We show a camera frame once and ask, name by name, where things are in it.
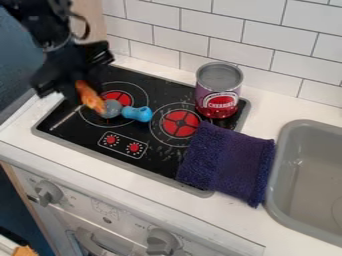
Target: metal can lid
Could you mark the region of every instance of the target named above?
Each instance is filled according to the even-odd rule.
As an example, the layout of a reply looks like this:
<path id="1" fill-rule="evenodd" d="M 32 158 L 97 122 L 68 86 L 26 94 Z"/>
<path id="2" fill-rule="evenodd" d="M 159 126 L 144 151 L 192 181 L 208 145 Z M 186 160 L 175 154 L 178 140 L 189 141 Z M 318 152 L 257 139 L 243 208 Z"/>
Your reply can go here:
<path id="1" fill-rule="evenodd" d="M 206 89 L 224 92 L 238 88 L 243 80 L 242 71 L 224 62 L 211 62 L 197 71 L 197 81 Z"/>

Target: tin can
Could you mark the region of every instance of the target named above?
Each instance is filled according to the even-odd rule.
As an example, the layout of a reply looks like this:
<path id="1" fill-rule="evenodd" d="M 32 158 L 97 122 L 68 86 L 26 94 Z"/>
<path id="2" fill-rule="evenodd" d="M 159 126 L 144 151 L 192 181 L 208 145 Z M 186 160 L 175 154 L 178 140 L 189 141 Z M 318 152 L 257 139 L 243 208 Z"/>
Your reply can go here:
<path id="1" fill-rule="evenodd" d="M 242 71 L 223 62 L 211 62 L 197 71 L 196 109 L 209 118 L 227 118 L 238 110 Z"/>

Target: tile wall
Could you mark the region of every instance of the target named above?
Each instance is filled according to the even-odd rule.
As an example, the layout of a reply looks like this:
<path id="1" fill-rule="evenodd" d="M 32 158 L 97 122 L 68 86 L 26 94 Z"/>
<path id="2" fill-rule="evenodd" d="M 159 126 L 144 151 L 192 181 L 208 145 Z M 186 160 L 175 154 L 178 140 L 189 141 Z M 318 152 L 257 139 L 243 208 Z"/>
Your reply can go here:
<path id="1" fill-rule="evenodd" d="M 342 107 L 342 0 L 102 0 L 115 53 L 195 72 L 237 64 L 244 84 Z"/>

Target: stove control button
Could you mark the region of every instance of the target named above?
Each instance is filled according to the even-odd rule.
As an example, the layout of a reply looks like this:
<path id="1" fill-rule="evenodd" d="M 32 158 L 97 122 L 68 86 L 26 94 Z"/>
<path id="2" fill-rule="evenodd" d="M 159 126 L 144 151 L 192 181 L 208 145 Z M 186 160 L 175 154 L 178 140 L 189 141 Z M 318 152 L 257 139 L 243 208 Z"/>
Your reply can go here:
<path id="1" fill-rule="evenodd" d="M 114 144 L 116 142 L 116 138 L 114 136 L 108 136 L 106 141 L 108 144 Z"/>
<path id="2" fill-rule="evenodd" d="M 140 146 L 139 146 L 139 144 L 137 144 L 137 143 L 132 143 L 132 144 L 130 144 L 130 146 L 129 146 L 129 150 L 130 150 L 131 152 L 133 152 L 133 153 L 138 152 L 139 149 L 140 149 Z"/>
<path id="3" fill-rule="evenodd" d="M 139 142 L 131 142 L 127 145 L 126 150 L 127 150 L 126 151 L 127 154 L 136 156 L 136 155 L 140 155 L 143 152 L 144 146 L 140 144 Z"/>
<path id="4" fill-rule="evenodd" d="M 49 203 L 57 204 L 63 197 L 62 190 L 50 181 L 42 180 L 34 190 L 38 194 L 39 204 L 46 207 Z"/>
<path id="5" fill-rule="evenodd" d="M 147 238 L 147 244 L 146 252 L 148 255 L 171 256 L 180 248 L 177 238 L 170 232 L 160 228 L 151 230 Z"/>
<path id="6" fill-rule="evenodd" d="M 105 146 L 109 146 L 109 147 L 114 147 L 116 145 L 118 145 L 120 142 L 120 137 L 118 135 L 115 134 L 109 134 L 107 136 L 105 136 L 102 140 L 102 143 Z"/>

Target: white subway tile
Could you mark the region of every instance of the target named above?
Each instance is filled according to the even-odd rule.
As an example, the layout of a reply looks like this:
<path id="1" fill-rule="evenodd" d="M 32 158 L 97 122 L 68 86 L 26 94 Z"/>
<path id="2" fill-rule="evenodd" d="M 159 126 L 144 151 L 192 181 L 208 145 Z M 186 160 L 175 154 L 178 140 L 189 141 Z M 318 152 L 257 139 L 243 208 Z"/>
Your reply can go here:
<path id="1" fill-rule="evenodd" d="M 215 60 L 200 57 L 188 53 L 181 53 L 181 69 L 189 72 L 195 73 L 198 68 L 209 62 L 214 62 Z"/>
<path id="2" fill-rule="evenodd" d="M 317 33 L 246 21 L 243 42 L 310 55 Z"/>
<path id="3" fill-rule="evenodd" d="M 169 28 L 179 28 L 179 8 L 138 0 L 126 0 L 127 17 Z"/>
<path id="4" fill-rule="evenodd" d="M 114 53 L 121 54 L 121 55 L 129 55 L 129 45 L 128 40 L 116 36 L 107 36 L 110 49 Z"/>
<path id="5" fill-rule="evenodd" d="M 211 0 L 153 0 L 153 2 L 210 12 Z"/>
<path id="6" fill-rule="evenodd" d="M 330 0 L 330 5 L 342 6 L 342 0 Z"/>
<path id="7" fill-rule="evenodd" d="M 342 107 L 342 88 L 313 81 L 304 81 L 299 98 Z"/>
<path id="8" fill-rule="evenodd" d="M 285 0 L 215 0 L 214 13 L 280 24 Z"/>
<path id="9" fill-rule="evenodd" d="M 276 52 L 272 70 L 336 85 L 342 79 L 342 64 L 284 52 Z"/>
<path id="10" fill-rule="evenodd" d="M 103 14 L 125 18 L 124 0 L 102 0 Z"/>
<path id="11" fill-rule="evenodd" d="M 306 0 L 307 2 L 312 2 L 312 3 L 321 3 L 321 4 L 327 4 L 329 0 Z"/>
<path id="12" fill-rule="evenodd" d="M 244 75 L 243 85 L 296 97 L 302 79 L 255 68 L 239 66 Z"/>
<path id="13" fill-rule="evenodd" d="M 203 12 L 182 10 L 184 31 L 240 41 L 243 20 Z"/>
<path id="14" fill-rule="evenodd" d="M 284 25 L 342 35 L 342 9 L 338 7 L 289 1 Z"/>
<path id="15" fill-rule="evenodd" d="M 210 39 L 209 57 L 237 64 L 268 69 L 273 50 L 219 39 Z"/>
<path id="16" fill-rule="evenodd" d="M 179 68 L 179 52 L 134 41 L 130 43 L 132 57 Z"/>
<path id="17" fill-rule="evenodd" d="M 107 33 L 146 43 L 152 43 L 152 26 L 105 16 Z"/>
<path id="18" fill-rule="evenodd" d="M 313 55 L 342 62 L 342 37 L 320 34 Z"/>
<path id="19" fill-rule="evenodd" d="M 172 29 L 154 27 L 155 44 L 206 56 L 209 38 Z"/>

